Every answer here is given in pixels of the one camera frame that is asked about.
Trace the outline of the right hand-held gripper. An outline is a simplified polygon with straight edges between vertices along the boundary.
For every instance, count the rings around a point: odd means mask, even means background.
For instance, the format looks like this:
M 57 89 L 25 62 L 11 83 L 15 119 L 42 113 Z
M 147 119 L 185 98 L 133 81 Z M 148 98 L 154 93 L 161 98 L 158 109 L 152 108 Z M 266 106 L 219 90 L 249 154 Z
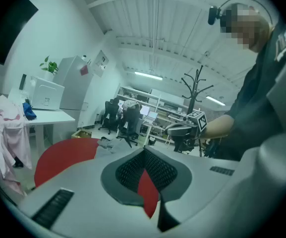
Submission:
M 178 119 L 166 127 L 165 134 L 169 135 L 172 140 L 178 139 L 185 145 L 194 145 L 195 140 L 207 126 L 206 115 L 202 111 L 194 111 Z

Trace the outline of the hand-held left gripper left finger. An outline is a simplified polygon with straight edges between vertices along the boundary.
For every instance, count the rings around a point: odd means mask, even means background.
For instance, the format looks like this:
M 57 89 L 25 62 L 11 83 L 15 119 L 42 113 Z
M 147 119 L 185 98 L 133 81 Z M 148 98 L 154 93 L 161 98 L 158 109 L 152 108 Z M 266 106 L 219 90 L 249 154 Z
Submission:
M 47 234 L 67 238 L 156 238 L 158 228 L 140 206 L 118 203 L 103 188 L 101 173 L 109 163 L 125 157 L 122 153 L 77 163 L 31 192 L 18 209 L 33 215 L 60 189 L 74 193 Z

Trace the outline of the black coat stand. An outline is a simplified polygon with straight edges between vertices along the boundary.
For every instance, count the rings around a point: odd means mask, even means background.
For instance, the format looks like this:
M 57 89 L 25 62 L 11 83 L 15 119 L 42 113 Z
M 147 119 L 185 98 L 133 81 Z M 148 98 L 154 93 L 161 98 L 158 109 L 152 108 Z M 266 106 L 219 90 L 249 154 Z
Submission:
M 202 90 L 199 90 L 199 91 L 197 90 L 198 89 L 198 83 L 200 81 L 206 81 L 206 79 L 200 79 L 199 78 L 200 73 L 202 71 L 202 68 L 203 68 L 203 65 L 201 65 L 200 69 L 196 69 L 196 76 L 194 78 L 187 73 L 184 74 L 185 76 L 189 76 L 193 80 L 192 88 L 189 87 L 189 85 L 186 83 L 184 78 L 181 79 L 190 91 L 190 97 L 185 97 L 184 95 L 182 95 L 183 98 L 190 99 L 187 114 L 190 114 L 193 112 L 195 102 L 201 102 L 200 100 L 197 100 L 197 96 L 199 95 L 199 93 L 213 87 L 213 85 L 210 85 L 209 87 L 203 88 Z

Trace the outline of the grey garment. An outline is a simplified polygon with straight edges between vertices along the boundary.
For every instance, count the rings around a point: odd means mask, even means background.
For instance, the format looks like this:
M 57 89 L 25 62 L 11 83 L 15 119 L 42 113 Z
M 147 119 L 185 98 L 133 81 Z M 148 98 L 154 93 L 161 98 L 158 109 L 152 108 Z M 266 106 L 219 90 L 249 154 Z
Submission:
M 98 140 L 95 159 L 110 157 L 113 155 L 120 155 L 122 157 L 131 154 L 138 149 L 138 146 L 129 146 L 129 144 L 123 138 L 114 138 L 109 140 L 105 137 L 102 137 Z

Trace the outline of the pink clothes pile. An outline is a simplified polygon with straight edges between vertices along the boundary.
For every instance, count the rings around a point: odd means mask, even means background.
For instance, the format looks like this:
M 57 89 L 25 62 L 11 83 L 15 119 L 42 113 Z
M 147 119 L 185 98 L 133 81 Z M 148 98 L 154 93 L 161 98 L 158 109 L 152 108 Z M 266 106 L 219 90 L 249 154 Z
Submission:
M 15 159 L 32 169 L 29 121 L 22 103 L 0 95 L 0 179 L 13 191 L 26 196 L 14 173 Z

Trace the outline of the black office chair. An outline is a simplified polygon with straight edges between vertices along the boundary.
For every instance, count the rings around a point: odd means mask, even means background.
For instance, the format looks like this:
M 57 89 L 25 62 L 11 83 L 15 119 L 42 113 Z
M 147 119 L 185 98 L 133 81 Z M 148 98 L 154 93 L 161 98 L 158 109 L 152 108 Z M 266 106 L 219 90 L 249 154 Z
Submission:
M 139 106 L 127 108 L 126 111 L 123 111 L 123 117 L 118 126 L 117 138 L 124 139 L 130 148 L 132 147 L 131 142 L 134 143 L 131 136 L 136 134 L 137 123 L 140 117 L 141 114 Z
M 200 145 L 200 139 L 191 136 L 172 136 L 172 140 L 174 141 L 174 151 L 179 153 L 191 152 L 195 146 Z
M 116 118 L 117 118 L 117 114 L 114 115 L 110 113 L 109 104 L 110 101 L 105 102 L 105 112 L 102 118 L 102 126 L 98 128 L 98 130 L 107 129 L 108 135 L 110 135 L 111 131 L 115 129 Z

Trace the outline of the white storage shelf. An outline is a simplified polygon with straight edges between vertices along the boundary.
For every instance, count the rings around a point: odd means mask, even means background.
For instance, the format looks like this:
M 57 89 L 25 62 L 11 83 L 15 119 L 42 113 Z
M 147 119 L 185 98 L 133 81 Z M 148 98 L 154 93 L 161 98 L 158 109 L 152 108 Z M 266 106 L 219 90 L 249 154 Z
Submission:
M 120 99 L 120 105 L 126 100 L 135 100 L 141 105 L 150 107 L 149 111 L 158 113 L 152 124 L 145 122 L 146 116 L 142 115 L 144 121 L 141 125 L 141 134 L 145 139 L 144 144 L 147 144 L 151 137 L 166 145 L 173 144 L 164 131 L 166 126 L 178 122 L 178 119 L 186 115 L 188 106 L 183 104 L 182 98 L 158 90 L 154 94 L 146 93 L 130 86 L 121 86 L 116 96 Z

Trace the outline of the long ceiling light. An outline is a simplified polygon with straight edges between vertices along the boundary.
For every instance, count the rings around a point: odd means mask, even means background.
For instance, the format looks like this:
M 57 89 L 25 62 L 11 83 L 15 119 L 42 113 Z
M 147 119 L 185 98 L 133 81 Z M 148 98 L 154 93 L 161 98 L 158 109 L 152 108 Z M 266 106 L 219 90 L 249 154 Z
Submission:
M 134 74 L 135 74 L 135 75 L 139 75 L 139 76 L 144 76 L 144 77 L 152 78 L 152 79 L 155 79 L 155 80 L 160 80 L 160 81 L 163 80 L 162 77 L 154 76 L 154 75 L 150 75 L 150 74 L 146 74 L 146 73 L 141 73 L 141 72 L 137 72 L 137 71 L 135 71 Z
M 216 100 L 216 99 L 214 99 L 214 98 L 212 98 L 210 96 L 207 96 L 206 99 L 208 99 L 208 100 L 210 100 L 210 101 L 212 101 L 212 102 L 214 102 L 214 103 L 216 103 L 216 104 L 218 104 L 220 106 L 225 106 L 225 103 L 223 103 L 221 101 L 218 101 L 218 100 Z

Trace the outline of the open cardboard box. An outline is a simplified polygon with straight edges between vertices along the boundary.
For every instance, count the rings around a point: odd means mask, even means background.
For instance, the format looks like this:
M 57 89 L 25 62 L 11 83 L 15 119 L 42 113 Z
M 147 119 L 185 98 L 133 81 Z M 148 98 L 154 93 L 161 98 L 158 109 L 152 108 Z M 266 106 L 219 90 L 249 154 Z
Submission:
M 79 129 L 74 134 L 72 134 L 71 138 L 91 138 L 92 132 L 87 129 Z

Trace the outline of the white desk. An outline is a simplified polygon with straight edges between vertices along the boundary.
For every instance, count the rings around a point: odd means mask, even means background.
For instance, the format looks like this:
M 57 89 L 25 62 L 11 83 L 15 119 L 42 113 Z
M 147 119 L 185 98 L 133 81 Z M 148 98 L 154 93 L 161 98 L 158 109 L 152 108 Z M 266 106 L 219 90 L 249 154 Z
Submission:
M 8 99 L 22 104 L 25 100 L 24 92 L 22 90 L 12 88 L 8 95 Z M 33 112 L 37 116 L 37 118 L 35 118 L 34 120 L 29 120 L 28 123 L 30 126 L 34 126 L 35 128 L 36 147 L 40 157 L 45 151 L 44 125 L 75 122 L 75 119 L 60 109 L 33 110 Z

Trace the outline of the person's black shirt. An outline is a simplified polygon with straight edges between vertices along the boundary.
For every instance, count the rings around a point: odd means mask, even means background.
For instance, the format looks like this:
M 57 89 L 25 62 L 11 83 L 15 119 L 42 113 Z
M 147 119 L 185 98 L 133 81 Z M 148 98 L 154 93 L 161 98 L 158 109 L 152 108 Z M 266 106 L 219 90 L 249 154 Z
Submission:
M 247 73 L 236 100 L 226 113 L 234 124 L 222 138 L 214 158 L 240 161 L 248 149 L 282 133 L 283 126 L 267 94 L 286 65 L 286 22 L 279 20 Z

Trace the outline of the grey refrigerator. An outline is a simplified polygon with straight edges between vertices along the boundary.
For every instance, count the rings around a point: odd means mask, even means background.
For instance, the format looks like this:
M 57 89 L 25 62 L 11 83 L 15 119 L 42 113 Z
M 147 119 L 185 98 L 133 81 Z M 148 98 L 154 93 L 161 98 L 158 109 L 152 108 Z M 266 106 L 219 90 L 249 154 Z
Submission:
M 89 73 L 81 76 L 80 69 L 88 66 Z M 60 109 L 81 110 L 88 87 L 94 76 L 89 65 L 79 56 L 63 58 L 53 82 L 64 87 Z

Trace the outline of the white printer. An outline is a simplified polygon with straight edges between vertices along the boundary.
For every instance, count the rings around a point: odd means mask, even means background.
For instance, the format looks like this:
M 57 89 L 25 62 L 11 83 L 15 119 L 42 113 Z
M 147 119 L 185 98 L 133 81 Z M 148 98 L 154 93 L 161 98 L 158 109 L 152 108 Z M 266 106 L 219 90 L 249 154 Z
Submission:
M 51 81 L 31 77 L 28 99 L 33 109 L 58 110 L 64 87 Z

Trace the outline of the green potted plant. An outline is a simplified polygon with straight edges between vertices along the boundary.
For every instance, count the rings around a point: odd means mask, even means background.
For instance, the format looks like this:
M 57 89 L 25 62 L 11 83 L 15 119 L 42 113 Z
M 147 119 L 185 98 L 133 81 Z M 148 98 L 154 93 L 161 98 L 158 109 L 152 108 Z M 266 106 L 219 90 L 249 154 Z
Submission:
M 58 65 L 53 62 L 47 56 L 42 63 L 40 63 L 39 68 L 45 72 L 44 79 L 47 81 L 53 81 L 54 76 L 58 73 Z

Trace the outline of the black wall screen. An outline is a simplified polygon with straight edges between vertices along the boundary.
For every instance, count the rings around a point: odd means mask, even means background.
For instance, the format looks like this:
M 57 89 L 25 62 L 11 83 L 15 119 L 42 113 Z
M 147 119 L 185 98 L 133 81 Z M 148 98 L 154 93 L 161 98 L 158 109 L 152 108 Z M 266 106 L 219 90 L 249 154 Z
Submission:
M 37 11 L 30 0 L 15 0 L 3 14 L 0 20 L 0 64 L 5 64 L 19 33 Z

